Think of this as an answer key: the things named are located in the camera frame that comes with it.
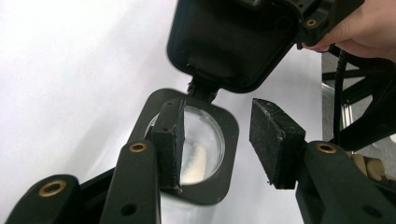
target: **transparent lens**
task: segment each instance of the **transparent lens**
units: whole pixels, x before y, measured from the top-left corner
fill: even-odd
[[[157,117],[149,126],[155,124]],[[180,182],[191,185],[208,179],[219,169],[224,156],[224,136],[212,116],[189,105],[184,108],[184,132]]]

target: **open lid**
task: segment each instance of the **open lid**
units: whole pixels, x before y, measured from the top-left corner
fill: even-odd
[[[272,1],[251,10],[234,0],[179,0],[167,53],[200,83],[254,91],[293,45],[297,24],[289,8]]]

